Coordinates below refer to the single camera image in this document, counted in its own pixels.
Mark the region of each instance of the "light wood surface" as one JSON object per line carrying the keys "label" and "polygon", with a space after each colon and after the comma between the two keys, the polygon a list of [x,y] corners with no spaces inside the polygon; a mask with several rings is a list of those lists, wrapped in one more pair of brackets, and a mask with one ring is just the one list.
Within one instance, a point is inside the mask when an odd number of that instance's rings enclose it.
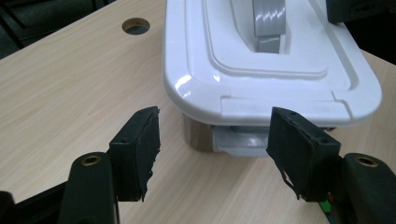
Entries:
{"label": "light wood surface", "polygon": [[[165,1],[118,0],[0,61],[0,190],[16,202],[68,177],[74,159],[106,151],[132,114],[161,109],[162,147],[144,203],[121,203],[121,223],[327,223],[297,201],[270,158],[202,153],[183,140],[182,115],[162,86]],[[121,25],[144,18],[143,35]],[[363,124],[331,135],[396,171],[396,66],[365,56],[383,102]]]}

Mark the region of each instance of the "black object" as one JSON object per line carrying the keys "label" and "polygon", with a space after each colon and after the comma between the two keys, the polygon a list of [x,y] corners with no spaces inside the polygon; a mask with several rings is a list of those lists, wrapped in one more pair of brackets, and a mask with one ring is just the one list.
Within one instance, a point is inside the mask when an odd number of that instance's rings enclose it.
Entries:
{"label": "black object", "polygon": [[0,223],[120,223],[118,201],[143,199],[160,151],[159,109],[136,112],[110,142],[73,162],[67,182],[15,204],[0,191]]}
{"label": "black object", "polygon": [[326,0],[328,21],[344,22],[360,49],[396,64],[396,0]]}
{"label": "black object", "polygon": [[331,23],[377,15],[385,8],[385,0],[326,0],[327,20]]}
{"label": "black object", "polygon": [[[13,2],[15,0],[0,0],[0,8],[2,8],[7,14],[8,16],[14,20],[22,29],[26,28],[26,25],[11,11],[11,9],[5,4],[6,2]],[[41,3],[44,1],[48,1],[48,0],[33,0],[33,1],[19,1],[19,4],[21,6],[28,6],[31,4],[35,4],[35,3]],[[97,10],[97,5],[96,5],[96,0],[91,0],[92,3],[92,11]],[[105,6],[108,5],[108,0],[103,0],[103,4]],[[27,40],[27,39],[31,39],[31,38],[36,38],[39,36],[46,36],[49,34],[52,34],[53,32],[55,32],[56,30],[50,30],[44,33],[40,33],[40,34],[36,34],[36,35],[32,35],[32,36],[28,36],[28,37],[24,37],[24,38],[20,38],[18,37],[15,32],[11,29],[11,27],[8,25],[8,23],[2,18],[2,15],[0,14],[0,25],[5,29],[6,33],[9,35],[9,37],[11,37],[12,41],[14,41],[14,43],[18,46],[19,49],[23,49],[25,46],[22,44],[23,40]]]}
{"label": "black object", "polygon": [[395,174],[367,155],[342,159],[340,146],[296,112],[273,108],[267,152],[297,198],[323,202],[330,193],[335,223],[396,223]]}

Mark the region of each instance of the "gray handle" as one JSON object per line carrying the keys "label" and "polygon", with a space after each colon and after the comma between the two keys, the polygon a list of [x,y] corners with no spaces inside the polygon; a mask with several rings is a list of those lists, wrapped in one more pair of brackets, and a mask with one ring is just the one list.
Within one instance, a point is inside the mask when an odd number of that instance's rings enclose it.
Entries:
{"label": "gray handle", "polygon": [[213,149],[237,157],[264,157],[267,154],[268,127],[216,126]]}
{"label": "gray handle", "polygon": [[279,53],[280,37],[286,33],[285,0],[253,0],[253,19],[258,52]]}

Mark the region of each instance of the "container lid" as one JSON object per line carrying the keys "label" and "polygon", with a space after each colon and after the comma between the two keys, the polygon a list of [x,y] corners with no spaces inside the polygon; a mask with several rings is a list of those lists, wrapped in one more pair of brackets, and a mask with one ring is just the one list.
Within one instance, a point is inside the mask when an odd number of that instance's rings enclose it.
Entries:
{"label": "container lid", "polygon": [[257,51],[251,1],[168,0],[163,85],[172,102],[227,126],[268,126],[273,106],[321,127],[373,114],[378,80],[345,25],[328,23],[325,0],[286,0],[285,8],[286,33],[268,53]]}

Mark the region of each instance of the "white plastic container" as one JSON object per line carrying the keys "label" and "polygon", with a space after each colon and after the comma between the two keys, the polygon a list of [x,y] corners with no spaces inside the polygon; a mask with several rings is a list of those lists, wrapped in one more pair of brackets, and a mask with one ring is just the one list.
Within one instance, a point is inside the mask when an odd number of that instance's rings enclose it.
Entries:
{"label": "white plastic container", "polygon": [[251,0],[168,0],[163,41],[164,88],[200,150],[265,156],[273,106],[342,127],[381,101],[345,25],[327,22],[325,0],[286,0],[279,53],[256,50]]}

